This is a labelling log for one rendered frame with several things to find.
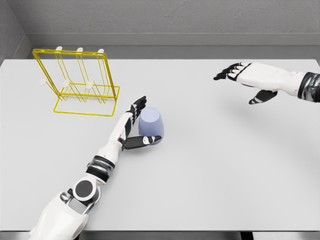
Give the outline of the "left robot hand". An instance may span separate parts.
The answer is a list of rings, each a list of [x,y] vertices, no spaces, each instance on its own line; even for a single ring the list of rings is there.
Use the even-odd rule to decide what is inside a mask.
[[[131,150],[143,148],[148,145],[159,142],[162,137],[160,135],[139,135],[129,137],[129,134],[141,111],[146,107],[147,98],[143,96],[132,103],[129,109],[120,117],[115,125],[108,143],[107,149],[114,148],[117,151]]]

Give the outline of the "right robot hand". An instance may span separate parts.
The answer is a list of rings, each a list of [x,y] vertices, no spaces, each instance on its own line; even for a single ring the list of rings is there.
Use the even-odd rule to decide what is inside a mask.
[[[272,65],[238,62],[222,70],[213,79],[231,80],[247,87],[258,88],[259,92],[248,102],[255,105],[274,98],[281,89],[281,82],[288,76],[288,71]]]

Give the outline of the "lavender cup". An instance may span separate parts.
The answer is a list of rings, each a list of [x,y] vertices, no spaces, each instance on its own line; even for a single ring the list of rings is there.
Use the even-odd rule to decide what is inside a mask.
[[[153,106],[145,107],[138,120],[138,133],[141,136],[164,137],[164,124],[160,111]]]

